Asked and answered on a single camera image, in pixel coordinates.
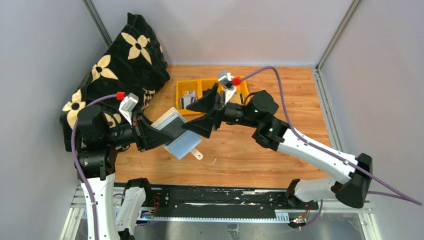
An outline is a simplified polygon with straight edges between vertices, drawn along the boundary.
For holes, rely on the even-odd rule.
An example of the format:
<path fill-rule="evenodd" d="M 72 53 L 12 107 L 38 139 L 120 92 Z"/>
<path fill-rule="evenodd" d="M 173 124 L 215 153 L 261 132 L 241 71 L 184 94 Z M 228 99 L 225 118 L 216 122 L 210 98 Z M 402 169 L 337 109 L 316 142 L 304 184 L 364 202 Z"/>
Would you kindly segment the beige leather card holder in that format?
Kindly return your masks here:
<path fill-rule="evenodd" d="M 163 147 L 178 160 L 183 159 L 188 154 L 193 155 L 197 160 L 202 160 L 203 154 L 196 149 L 202 138 L 190 130 L 183 129 L 182 126 L 186 122 L 186 119 L 177 109 L 172 107 L 154 121 L 151 126 L 173 137 L 173 140 L 164 144 Z"/>

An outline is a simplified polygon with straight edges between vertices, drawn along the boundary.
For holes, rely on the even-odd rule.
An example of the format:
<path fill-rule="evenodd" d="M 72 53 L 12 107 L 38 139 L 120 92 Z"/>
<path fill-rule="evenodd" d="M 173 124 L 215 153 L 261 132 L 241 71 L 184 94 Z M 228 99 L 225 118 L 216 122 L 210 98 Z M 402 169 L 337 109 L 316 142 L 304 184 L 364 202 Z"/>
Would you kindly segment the black card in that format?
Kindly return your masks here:
<path fill-rule="evenodd" d="M 182 125 L 185 122 L 177 117 L 171 120 L 167 125 L 165 125 L 161 131 L 171 136 L 173 139 L 177 139 L 180 135 L 182 135 L 186 129 L 182 128 Z"/>

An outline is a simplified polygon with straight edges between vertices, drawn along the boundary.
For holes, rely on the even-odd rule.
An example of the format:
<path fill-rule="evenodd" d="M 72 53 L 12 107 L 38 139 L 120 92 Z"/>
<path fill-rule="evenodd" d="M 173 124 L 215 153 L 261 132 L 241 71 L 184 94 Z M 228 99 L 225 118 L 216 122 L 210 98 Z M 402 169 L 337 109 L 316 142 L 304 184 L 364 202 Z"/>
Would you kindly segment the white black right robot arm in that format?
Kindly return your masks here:
<path fill-rule="evenodd" d="M 227 94 L 219 91 L 215 83 L 187 106 L 188 110 L 201 113 L 201 117 L 186 122 L 183 128 L 205 138 L 222 123 L 254 128 L 252 138 L 261 147 L 295 156 L 328 174 L 327 178 L 292 180 L 285 195 L 291 205 L 338 200 L 351 208 L 364 206 L 371 183 L 369 155 L 347 154 L 301 134 L 275 116 L 279 106 L 265 90 L 251 93 L 246 104 L 228 102 Z"/>

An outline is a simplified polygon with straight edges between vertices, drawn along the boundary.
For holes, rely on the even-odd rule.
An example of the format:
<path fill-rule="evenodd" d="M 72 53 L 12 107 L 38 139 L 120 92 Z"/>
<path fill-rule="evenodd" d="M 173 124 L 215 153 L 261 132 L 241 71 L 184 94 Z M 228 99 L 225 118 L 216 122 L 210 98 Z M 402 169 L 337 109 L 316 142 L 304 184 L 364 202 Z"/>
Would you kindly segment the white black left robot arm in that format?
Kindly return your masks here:
<path fill-rule="evenodd" d="M 147 178 L 129 180 L 119 213 L 115 212 L 116 158 L 121 148 L 135 144 L 140 152 L 168 145 L 180 137 L 181 120 L 154 125 L 142 111 L 133 113 L 132 123 L 110 127 L 100 105 L 84 108 L 77 115 L 73 149 L 87 208 L 89 240 L 133 240 L 140 208 L 159 203 Z"/>

